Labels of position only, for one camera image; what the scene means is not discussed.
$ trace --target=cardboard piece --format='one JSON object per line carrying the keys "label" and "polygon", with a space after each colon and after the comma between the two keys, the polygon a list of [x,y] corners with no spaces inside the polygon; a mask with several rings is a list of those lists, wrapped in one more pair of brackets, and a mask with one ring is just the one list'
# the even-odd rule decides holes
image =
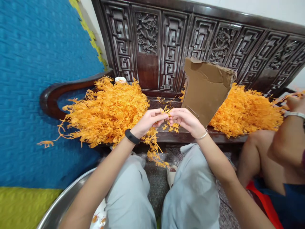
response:
{"label": "cardboard piece", "polygon": [[236,80],[236,72],[193,57],[185,59],[184,71],[187,79],[182,107],[207,127],[227,98]]}

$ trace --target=forearm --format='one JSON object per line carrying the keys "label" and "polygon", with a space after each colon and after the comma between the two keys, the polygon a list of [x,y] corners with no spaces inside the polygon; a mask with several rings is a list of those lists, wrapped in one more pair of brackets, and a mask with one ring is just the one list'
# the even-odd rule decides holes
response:
{"label": "forearm", "polygon": [[60,229],[89,228],[95,210],[107,195],[135,145],[126,137],[88,178],[70,206]]}
{"label": "forearm", "polygon": [[288,116],[276,132],[269,155],[283,166],[301,168],[302,154],[305,150],[303,119]]}
{"label": "forearm", "polygon": [[226,183],[222,187],[241,228],[274,229],[270,220],[249,196],[239,181]]}
{"label": "forearm", "polygon": [[197,140],[197,143],[211,171],[222,184],[238,180],[231,163],[209,134]]}

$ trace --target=white slipper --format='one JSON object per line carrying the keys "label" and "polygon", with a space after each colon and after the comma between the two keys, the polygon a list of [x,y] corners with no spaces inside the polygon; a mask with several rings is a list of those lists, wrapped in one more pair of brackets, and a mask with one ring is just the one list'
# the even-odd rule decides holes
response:
{"label": "white slipper", "polygon": [[175,179],[175,175],[176,175],[176,172],[171,172],[170,169],[175,169],[176,172],[177,172],[178,167],[176,165],[172,165],[166,171],[166,178],[167,178],[167,182],[168,182],[168,185],[169,185],[169,189],[172,188],[172,185],[173,185],[174,179]]}

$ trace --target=light grey trousers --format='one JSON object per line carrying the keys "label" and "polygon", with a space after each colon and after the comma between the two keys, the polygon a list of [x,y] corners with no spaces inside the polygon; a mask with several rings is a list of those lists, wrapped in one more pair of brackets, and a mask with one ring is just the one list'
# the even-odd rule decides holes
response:
{"label": "light grey trousers", "polygon": [[[219,196],[212,174],[197,144],[181,147],[184,158],[162,211],[162,229],[219,229]],[[147,198],[150,185],[145,160],[130,156],[106,196],[105,228],[156,229],[156,218]]]}

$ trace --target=wooden bench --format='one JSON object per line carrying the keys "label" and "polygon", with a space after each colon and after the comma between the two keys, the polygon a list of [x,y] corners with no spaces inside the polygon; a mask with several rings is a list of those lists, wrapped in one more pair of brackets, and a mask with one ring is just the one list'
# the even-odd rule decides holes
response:
{"label": "wooden bench", "polygon": [[[61,110],[58,106],[58,99],[60,96],[62,96],[64,93],[79,90],[83,88],[92,87],[94,88],[94,82],[104,75],[114,77],[113,70],[106,71],[104,73],[96,74],[92,77],[82,79],[82,80],[76,80],[71,82],[65,82],[65,83],[56,83],[51,86],[49,86],[47,89],[45,89],[40,96],[40,107],[43,110],[44,113],[49,115],[52,118],[55,119],[64,119],[66,113]],[[156,97],[148,97],[150,102],[149,109],[155,109],[155,108],[164,108],[166,104],[159,103],[156,99]],[[179,108],[181,107],[180,99],[175,99],[172,102],[172,107]],[[162,127],[158,128],[158,143],[165,144],[165,145],[182,145],[182,144],[188,144],[188,143],[194,143],[195,140],[191,136],[191,134],[185,130],[184,128],[180,128],[179,133],[176,132],[168,132],[167,130],[163,130]],[[243,144],[245,140],[247,139],[247,136],[240,136],[237,138],[226,138],[225,134],[215,131],[212,127],[208,127],[208,132],[213,138],[213,140],[217,144]]]}
{"label": "wooden bench", "polygon": [[[68,91],[94,87],[103,75],[139,81],[150,108],[163,108],[156,96],[180,96],[184,59],[213,62],[237,72],[246,89],[278,97],[305,63],[305,27],[274,19],[181,0],[92,0],[110,70],[92,77],[51,85],[40,97],[42,110],[56,119],[65,113],[58,98]],[[179,100],[173,101],[180,107]],[[158,142],[194,142],[185,129],[158,129]],[[208,127],[218,144],[242,145],[247,135],[226,138]]]}

